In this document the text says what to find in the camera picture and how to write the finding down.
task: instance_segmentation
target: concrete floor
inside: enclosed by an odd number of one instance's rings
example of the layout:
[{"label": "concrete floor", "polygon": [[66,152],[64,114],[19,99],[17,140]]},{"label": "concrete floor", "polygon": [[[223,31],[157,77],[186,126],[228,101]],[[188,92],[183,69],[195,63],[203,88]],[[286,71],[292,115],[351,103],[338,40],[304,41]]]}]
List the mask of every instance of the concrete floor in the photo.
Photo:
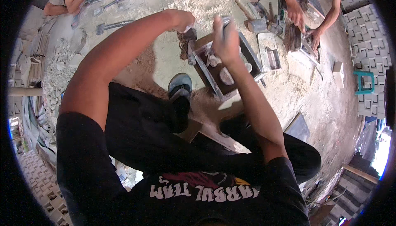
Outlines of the concrete floor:
[{"label": "concrete floor", "polygon": [[[103,5],[111,1],[113,0],[106,0]],[[110,24],[131,17],[141,18],[161,11],[172,1],[143,0],[143,3],[133,11],[119,14],[115,9],[109,8],[99,17],[92,16],[94,8],[98,6],[85,9],[81,13],[79,27],[87,32],[86,49],[91,50],[112,33],[112,31],[106,31],[103,35],[95,35],[98,24],[104,22]],[[277,0],[262,0],[261,2],[265,7],[268,7],[269,1],[272,2],[276,14]],[[320,3],[324,12],[327,13],[331,1],[320,0]],[[232,14],[235,16],[237,26],[248,39],[253,50],[258,53],[256,36],[243,25],[247,18],[236,4],[233,4]],[[52,28],[48,60],[59,44],[60,38],[71,39],[73,31],[69,28],[69,22],[71,22],[71,16],[60,16]],[[317,26],[318,23],[312,22],[310,27]],[[283,129],[290,124],[298,112],[304,116],[311,133],[308,143],[320,152],[323,164],[319,174],[305,185],[303,194],[308,194],[315,181],[321,180],[323,187],[319,188],[317,191],[319,193],[326,186],[331,185],[329,183],[334,174],[343,163],[348,163],[352,158],[362,122],[362,118],[358,116],[357,112],[357,97],[354,95],[356,79],[352,74],[353,65],[347,35],[339,19],[322,36],[323,81],[316,72],[312,73],[312,66],[286,54],[285,46],[279,37],[275,37],[275,40],[269,45],[278,48],[282,68],[268,72],[265,76],[267,88],[260,87],[279,117]],[[186,61],[180,60],[179,55],[176,33],[166,32],[160,35],[139,58],[122,70],[115,80],[123,85],[132,88],[139,87],[148,93],[166,98],[169,80],[177,73],[187,73],[191,76],[194,87],[190,117],[202,122],[205,131],[219,139],[228,148],[238,152],[248,151],[235,141],[222,138],[217,129],[221,120],[230,118],[243,110],[239,95],[225,103],[217,101],[204,86],[194,67],[188,65]],[[344,63],[345,88],[343,89],[338,89],[335,86],[332,75],[333,65],[336,61]]]}]

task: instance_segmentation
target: foot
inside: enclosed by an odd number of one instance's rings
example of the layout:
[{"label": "foot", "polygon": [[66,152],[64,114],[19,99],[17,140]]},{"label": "foot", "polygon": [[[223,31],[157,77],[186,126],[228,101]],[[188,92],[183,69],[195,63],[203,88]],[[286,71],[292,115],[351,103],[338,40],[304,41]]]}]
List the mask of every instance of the foot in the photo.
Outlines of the foot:
[{"label": "foot", "polygon": [[191,92],[191,78],[186,73],[179,73],[175,75],[168,85],[168,97],[171,102],[174,102],[181,96],[190,101]]}]

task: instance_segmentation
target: flip-flop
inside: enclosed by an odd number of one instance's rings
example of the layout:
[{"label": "flip-flop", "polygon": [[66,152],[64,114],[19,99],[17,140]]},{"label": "flip-flop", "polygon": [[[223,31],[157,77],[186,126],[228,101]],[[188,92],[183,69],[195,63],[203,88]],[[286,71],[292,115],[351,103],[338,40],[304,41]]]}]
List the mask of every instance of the flip-flop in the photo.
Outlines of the flip-flop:
[{"label": "flip-flop", "polygon": [[80,18],[78,17],[80,14],[77,14],[73,17],[72,20],[72,30],[76,29],[78,27],[78,23],[80,22]]},{"label": "flip-flop", "polygon": [[192,92],[192,81],[186,73],[179,73],[175,75],[168,85],[168,96],[171,102],[175,101],[180,96],[184,96],[190,101]]}]

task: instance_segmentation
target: hammer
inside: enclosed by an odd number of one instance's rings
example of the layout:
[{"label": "hammer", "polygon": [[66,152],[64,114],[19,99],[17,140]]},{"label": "hammer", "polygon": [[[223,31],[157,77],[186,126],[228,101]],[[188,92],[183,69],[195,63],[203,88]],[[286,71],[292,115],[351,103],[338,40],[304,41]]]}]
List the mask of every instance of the hammer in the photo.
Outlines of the hammer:
[{"label": "hammer", "polygon": [[245,7],[245,4],[242,3],[240,0],[235,0],[236,4],[239,8],[244,12],[246,17],[250,20],[247,23],[247,28],[255,33],[263,33],[267,30],[267,22],[266,17],[261,18],[255,7],[251,2],[248,2],[247,5],[249,6],[250,10]]},{"label": "hammer", "polygon": [[123,22],[117,22],[113,23],[110,25],[106,25],[106,23],[102,23],[96,26],[96,35],[101,35],[104,33],[105,30],[111,29],[111,28],[119,28],[125,25],[128,25],[129,23],[133,22],[135,20],[128,20],[128,21],[123,21]]}]

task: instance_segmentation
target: black t-shirt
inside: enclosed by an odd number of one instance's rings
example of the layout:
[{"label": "black t-shirt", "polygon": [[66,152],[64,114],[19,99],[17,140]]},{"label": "black t-shirt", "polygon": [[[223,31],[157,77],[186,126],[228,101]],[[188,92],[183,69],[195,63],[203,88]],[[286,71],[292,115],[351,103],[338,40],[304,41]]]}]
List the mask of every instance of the black t-shirt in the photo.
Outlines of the black t-shirt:
[{"label": "black t-shirt", "polygon": [[74,225],[309,225],[290,161],[266,165],[260,188],[215,171],[150,174],[128,193],[91,118],[57,122],[57,176]]}]

